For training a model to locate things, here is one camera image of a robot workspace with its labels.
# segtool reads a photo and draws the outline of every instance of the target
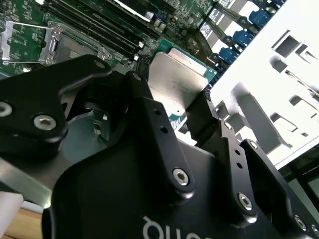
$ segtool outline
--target electronic component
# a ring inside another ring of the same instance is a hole
[[[212,19],[208,18],[206,19],[206,23],[210,26],[212,31],[216,34],[219,40],[221,40],[223,43],[225,43],[227,46],[232,47],[235,51],[238,53],[241,53],[243,49],[241,46],[239,46],[231,36],[227,36],[225,32],[220,29],[219,26],[215,22],[213,22]]]
[[[153,16],[156,8],[153,7],[148,1],[146,0],[113,0],[114,2],[118,3],[123,9],[128,10],[129,12],[137,15],[141,19],[149,22]]]
[[[284,3],[286,2],[286,0],[273,0],[273,3],[279,5],[279,6],[282,6],[284,5]]]
[[[50,27],[45,27],[45,26],[37,26],[37,25],[30,25],[30,24],[24,24],[20,22],[13,22],[13,21],[6,21],[5,23],[5,29],[0,35],[0,49],[1,49],[1,61],[6,62],[6,63],[41,63],[45,62],[45,56],[40,56],[38,59],[23,59],[21,60],[19,56],[13,55],[12,50],[11,50],[11,45],[10,45],[10,39],[13,36],[13,29],[15,26],[21,26],[25,28],[35,28],[36,30],[39,31],[46,31],[45,38],[49,39],[49,36],[52,32],[52,29]]]
[[[188,17],[187,23],[188,23],[188,24],[192,24],[193,22],[194,22],[194,18],[192,18],[191,16]]]
[[[242,48],[246,48],[249,43],[254,39],[254,36],[244,30],[236,31],[233,36],[234,41],[236,41]]]
[[[161,20],[160,20],[159,18],[155,19],[155,21],[154,21],[154,26],[155,26],[155,27],[159,27],[160,24],[161,24]]]
[[[19,60],[10,57],[8,39],[12,36],[14,25],[45,29],[45,47],[42,48],[38,59]],[[8,63],[45,63],[47,65],[73,59],[82,55],[95,55],[102,60],[110,60],[112,55],[105,46],[99,44],[82,33],[64,24],[49,22],[49,27],[22,24],[7,21],[5,31],[1,34],[2,61]]]
[[[150,64],[149,86],[154,99],[168,112],[181,116],[215,75],[211,68],[163,40]]]
[[[249,20],[259,29],[262,29],[270,20],[271,15],[264,10],[253,11],[249,15]]]
[[[246,17],[239,15],[235,11],[232,11],[221,4],[216,4],[215,8],[219,10],[221,13],[225,14],[229,19],[236,22],[242,28],[247,29],[252,34],[256,35],[258,33],[258,29],[256,29]]]
[[[223,47],[220,52],[219,56],[229,65],[233,64],[233,62],[237,59],[238,54],[233,51],[231,48]]]
[[[41,52],[47,64],[67,61],[82,55],[95,55],[102,60],[111,60],[112,55],[107,48],[64,24],[49,22],[53,27],[49,47]]]
[[[173,14],[176,10],[176,8],[174,6],[172,6],[171,4],[166,2],[165,0],[160,0],[159,8],[164,10],[164,11],[167,11],[169,14]]]

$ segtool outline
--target screw hole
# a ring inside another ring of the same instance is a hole
[[[40,119],[40,124],[42,124],[42,125],[51,125],[51,120]]]
[[[238,166],[240,169],[242,169],[242,168],[243,168],[243,165],[241,165],[241,163],[240,163],[240,162],[237,162],[236,164],[237,164],[237,166]]]
[[[157,109],[154,109],[154,113],[157,114],[158,116],[161,115],[161,112],[159,110],[157,110]]]
[[[177,176],[180,180],[184,180],[185,179],[185,176],[182,175],[181,173],[177,173]]]
[[[160,127],[160,130],[161,130],[163,133],[168,133],[168,129],[165,128],[164,126]]]

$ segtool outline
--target black plastic part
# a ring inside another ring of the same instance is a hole
[[[157,171],[151,174],[162,179],[163,187],[160,191],[166,195],[163,199],[166,198],[166,202],[172,205],[187,201],[194,194],[195,181],[164,106],[153,100],[146,79],[137,73],[126,74],[123,88],[127,89],[126,96],[130,102],[128,115],[135,119],[131,124],[137,129],[137,140],[153,150]],[[184,170],[188,175],[187,185],[182,186],[174,179],[173,171],[176,168]]]
[[[262,213],[244,229],[223,220],[227,208],[221,207],[227,196],[219,194],[225,184],[217,177],[223,166],[198,148],[183,143],[180,147],[196,180],[196,192],[187,203],[163,204],[166,193],[159,193],[162,179],[157,177],[155,152],[127,134],[114,147],[72,166],[58,180],[50,208],[52,239],[282,238]],[[147,224],[148,219],[156,224]]]
[[[13,109],[11,115],[0,118],[0,152],[42,160],[43,154],[45,158],[56,154],[67,133],[63,97],[67,95],[68,103],[73,104],[77,90],[111,72],[105,62],[87,55],[0,81],[0,101]],[[33,119],[38,115],[53,117],[56,127],[50,131],[36,128]]]
[[[219,120],[215,108],[202,92],[186,109],[188,128],[197,147],[213,153],[225,167],[225,189],[230,210],[227,217],[238,227],[246,227],[257,220],[257,209],[249,177],[244,150],[237,144],[234,130]],[[252,209],[239,202],[239,193],[246,195]]]
[[[271,218],[272,224],[284,238],[317,238],[312,230],[312,225],[318,224],[316,220],[263,150],[259,146],[255,149],[250,142],[245,140],[241,146],[246,153],[255,199],[263,213]],[[298,225],[296,216],[305,223],[306,231]]]

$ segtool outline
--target black metal bracket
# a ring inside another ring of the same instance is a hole
[[[196,146],[213,153],[225,166],[225,186],[237,216],[233,223],[247,226],[261,210],[284,238],[316,238],[312,227],[317,222],[257,143],[245,140],[239,145],[231,125],[218,118],[203,93],[186,112]],[[238,193],[250,199],[252,210],[243,210]]]
[[[128,114],[136,119],[133,123],[137,126],[137,140],[141,140],[143,152],[147,151],[145,146],[152,149],[150,167],[158,169],[152,174],[159,175],[159,181],[164,182],[163,199],[170,204],[183,203],[193,196],[195,181],[164,106],[153,100],[147,80],[142,75],[128,72],[123,87],[128,89],[126,94],[131,102]],[[148,160],[150,155],[143,153],[142,157]]]
[[[156,184],[163,198],[176,205],[194,194],[194,178],[166,111],[153,100],[144,76],[113,73],[107,63],[87,55],[5,79],[0,82],[0,96],[0,101],[12,108],[11,114],[0,117],[1,153],[49,160],[67,134],[67,120],[95,109],[109,113],[111,144],[117,143],[127,128],[135,128],[141,149],[145,145],[152,149],[151,155],[142,157],[156,168]],[[40,123],[54,126],[36,127],[33,121],[38,115],[48,118]]]
[[[312,227],[318,223],[308,212],[261,147],[245,140],[251,181],[258,206],[284,238],[316,238]]]
[[[111,73],[105,62],[87,55],[2,80],[2,111],[10,113],[0,117],[0,152],[41,160],[55,155],[68,129],[61,104],[70,107],[80,89]]]
[[[213,153],[225,167],[232,223],[245,227],[257,220],[245,151],[235,138],[232,127],[219,120],[212,103],[201,93],[186,110],[188,128],[198,147]]]

